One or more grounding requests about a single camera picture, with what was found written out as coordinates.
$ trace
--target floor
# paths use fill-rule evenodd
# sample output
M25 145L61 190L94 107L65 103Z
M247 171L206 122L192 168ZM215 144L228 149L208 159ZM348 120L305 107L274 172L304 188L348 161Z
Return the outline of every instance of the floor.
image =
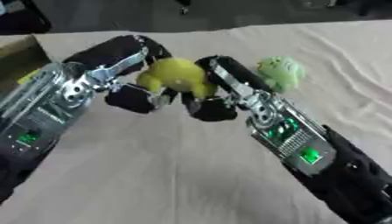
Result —
M273 25L388 18L356 15L355 5L326 9L327 0L193 0L179 15L173 0L35 0L52 21L52 32L190 32L244 25Z

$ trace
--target plush frog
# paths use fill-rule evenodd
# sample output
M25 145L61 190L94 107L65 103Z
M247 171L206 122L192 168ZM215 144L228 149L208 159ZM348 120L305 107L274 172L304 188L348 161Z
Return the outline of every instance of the plush frog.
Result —
M258 73L273 90L283 93L299 87L306 76L304 67L288 57L272 57L258 63Z
M216 85L207 81L205 71L187 59L160 59L141 73L136 83L153 93L160 93L162 87L180 93L192 93L195 98L204 100L213 96Z

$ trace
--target green light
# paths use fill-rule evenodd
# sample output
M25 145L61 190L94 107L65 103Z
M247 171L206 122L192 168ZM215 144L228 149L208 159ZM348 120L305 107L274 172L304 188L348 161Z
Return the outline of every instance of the green light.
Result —
M24 144L32 144L39 139L39 134L29 131L23 135L20 135L17 140Z
M319 155L319 152L312 147L306 147L301 151L300 154L301 158L308 164L314 165L316 164L320 159L321 156Z
M287 121L291 123L291 125L294 127L294 130L298 129L298 124L292 118L287 119Z

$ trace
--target black robotic finger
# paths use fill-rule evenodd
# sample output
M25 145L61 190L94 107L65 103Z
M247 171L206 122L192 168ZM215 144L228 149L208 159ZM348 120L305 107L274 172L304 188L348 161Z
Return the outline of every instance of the black robotic finger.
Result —
M147 46L149 48L148 56L155 57L157 59L165 59L172 56L172 54L164 46L160 45L157 41L145 36L137 37L142 40L144 46Z
M145 46L149 48L149 54L145 58L147 65L152 65L157 60L171 58L172 54L162 45L157 43L155 40L151 38L147 38L145 36L138 36Z
M189 114L203 122L234 120L237 117L235 107L228 107L221 97L214 96L198 101L192 94L186 93L182 94L181 98Z
M151 102L152 93L146 88L133 84L121 87L117 92L110 92L105 101L108 105L127 109L140 114L148 114L155 109Z
M143 43L133 35L121 36L108 40L99 45L95 45L86 51L78 52L67 58L64 62L78 62L84 65L87 70L95 70L99 66L112 67L119 61L132 55L138 54L143 49ZM127 69L122 74L139 71L144 66L141 61Z
M261 89L272 93L272 89L263 81L263 79L249 71L245 66L228 56L212 56L196 61L196 64L203 67L208 72L208 80L219 85L226 91L230 92L231 87L222 80L215 72L212 61L224 68L228 73L233 75L240 83L248 83L251 88Z

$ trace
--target wrinkled cloth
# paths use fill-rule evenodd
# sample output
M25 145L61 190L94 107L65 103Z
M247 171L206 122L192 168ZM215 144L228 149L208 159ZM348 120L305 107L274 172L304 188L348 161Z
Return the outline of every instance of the wrinkled cloth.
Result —
M294 58L308 75L284 96L392 173L391 28L391 21L373 21L143 35L179 57L228 55L254 71L262 58ZM53 60L63 60L125 33L38 40ZM247 113L200 122L176 101L137 115L105 105L103 96L0 207L0 223L344 223L249 136Z

